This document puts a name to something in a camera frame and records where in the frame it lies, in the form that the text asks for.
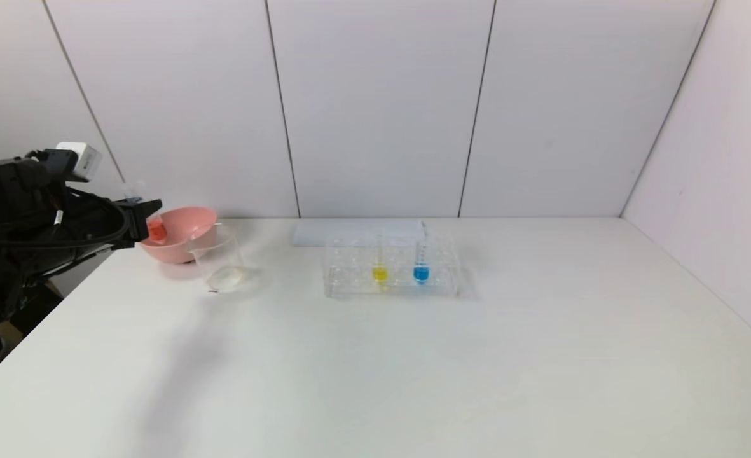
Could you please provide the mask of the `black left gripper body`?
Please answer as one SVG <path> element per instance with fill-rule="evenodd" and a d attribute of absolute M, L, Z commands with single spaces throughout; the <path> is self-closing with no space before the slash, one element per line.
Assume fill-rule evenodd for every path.
<path fill-rule="evenodd" d="M 146 238 L 142 203 L 82 200 L 67 213 L 67 246 L 74 249 L 133 247 Z"/>

